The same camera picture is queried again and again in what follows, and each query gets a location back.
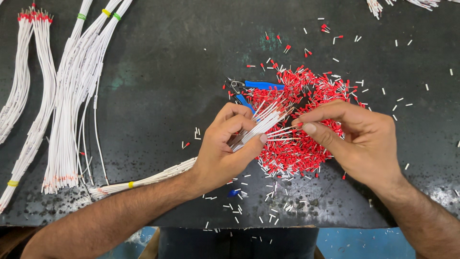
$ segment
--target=blue plier handle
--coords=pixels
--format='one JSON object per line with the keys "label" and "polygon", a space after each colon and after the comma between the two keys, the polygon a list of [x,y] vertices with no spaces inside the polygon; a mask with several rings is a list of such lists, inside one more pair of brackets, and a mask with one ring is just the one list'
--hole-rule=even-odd
{"label": "blue plier handle", "polygon": [[230,80],[230,86],[232,87],[233,91],[236,94],[236,98],[238,101],[251,109],[253,111],[253,114],[256,113],[254,108],[247,103],[246,98],[241,94],[241,88],[258,88],[260,90],[275,90],[275,87],[277,90],[284,90],[284,84],[275,84],[275,83],[270,83],[266,81],[249,81],[249,80],[243,80],[243,82],[231,80],[230,78],[227,78]]}

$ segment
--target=dark trousers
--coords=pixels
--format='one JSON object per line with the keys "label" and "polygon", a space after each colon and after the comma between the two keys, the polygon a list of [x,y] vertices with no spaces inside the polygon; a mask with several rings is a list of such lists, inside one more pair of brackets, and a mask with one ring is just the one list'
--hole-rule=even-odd
{"label": "dark trousers", "polygon": [[221,229],[216,233],[161,227],[158,259],[313,259],[318,231],[256,228]]}

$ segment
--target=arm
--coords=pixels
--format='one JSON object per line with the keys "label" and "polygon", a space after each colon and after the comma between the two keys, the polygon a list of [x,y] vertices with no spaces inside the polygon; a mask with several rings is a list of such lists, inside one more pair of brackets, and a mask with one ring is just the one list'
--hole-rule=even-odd
{"label": "arm", "polygon": [[[327,118],[342,123],[345,140],[318,123]],[[335,100],[300,116],[293,125],[299,122],[347,174],[377,194],[418,255],[428,259],[458,257],[460,221],[401,174],[391,117]]]}
{"label": "arm", "polygon": [[32,237],[21,258],[95,258],[175,206],[226,184],[260,154],[267,140],[265,134],[255,136],[235,153],[227,145],[232,133],[256,125],[251,117],[249,108],[227,104],[206,130],[189,171],[110,196],[51,223]]}

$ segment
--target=green cable tie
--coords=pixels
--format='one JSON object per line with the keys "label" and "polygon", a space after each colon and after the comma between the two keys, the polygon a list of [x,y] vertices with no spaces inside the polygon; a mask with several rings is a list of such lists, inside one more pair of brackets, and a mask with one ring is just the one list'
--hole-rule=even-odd
{"label": "green cable tie", "polygon": [[113,17],[117,18],[117,20],[121,20],[121,17],[118,15],[118,13],[114,12]]}
{"label": "green cable tie", "polygon": [[77,19],[82,19],[83,21],[86,20],[86,16],[82,13],[79,13]]}

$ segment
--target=worn table surface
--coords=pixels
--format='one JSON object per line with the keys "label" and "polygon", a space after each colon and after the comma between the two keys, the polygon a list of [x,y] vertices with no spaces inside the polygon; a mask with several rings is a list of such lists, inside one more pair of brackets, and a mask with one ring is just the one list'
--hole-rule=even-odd
{"label": "worn table surface", "polygon": [[[106,2],[93,3],[85,28]],[[0,6],[1,105],[8,97],[14,73],[16,13],[29,4],[25,0],[6,0]],[[55,63],[59,64],[81,1],[40,0],[37,4],[55,14],[51,46]],[[398,119],[398,159],[404,175],[458,217],[460,203],[453,189],[460,189],[460,4],[443,1],[433,12],[406,1],[394,7],[385,4],[384,8],[382,19],[377,21],[365,1],[354,0],[134,0],[114,32],[100,84],[98,130],[111,183],[142,179],[196,156],[201,141],[194,139],[195,127],[203,133],[229,101],[227,91],[221,88],[224,77],[274,81],[273,71],[263,72],[258,66],[271,57],[285,67],[305,64],[314,73],[333,71],[352,82],[364,80],[364,87],[358,91],[361,101],[373,111],[395,114]],[[319,31],[323,23],[332,29],[331,34]],[[283,44],[276,35],[281,36]],[[339,35],[344,38],[332,45],[333,36]],[[356,35],[362,39],[355,43]],[[283,54],[286,44],[292,49]],[[304,47],[313,52],[306,59]],[[246,68],[248,64],[256,67]],[[1,192],[41,102],[43,83],[34,43],[30,45],[29,66],[32,83],[27,105],[0,146]],[[396,103],[398,108],[392,112]],[[100,186],[105,181],[94,128],[90,127],[89,132],[90,153],[94,156],[92,171]],[[182,141],[191,145],[182,150]],[[57,195],[40,193],[47,149],[45,141],[1,214],[0,224],[48,224],[91,202],[82,187],[64,189]],[[270,188],[265,185],[273,181],[264,178],[255,162],[245,174],[252,176],[240,175],[233,184],[206,194],[216,199],[200,197],[186,202],[151,224],[204,228],[209,221],[209,228],[267,227],[274,226],[273,221],[268,222],[268,214],[273,214],[270,208],[275,208],[279,211],[274,213],[280,219],[278,227],[395,225],[367,187],[350,177],[341,179],[343,170],[334,160],[322,166],[318,179],[279,181],[277,194],[267,202],[265,194]],[[242,179],[247,186],[240,184]],[[236,188],[242,188],[249,196],[243,200],[227,198],[228,192]],[[299,200],[317,206],[304,206]],[[285,202],[294,204],[292,212],[282,210]],[[238,215],[239,224],[234,219],[236,214],[222,207],[228,203],[243,208],[243,215]]]}

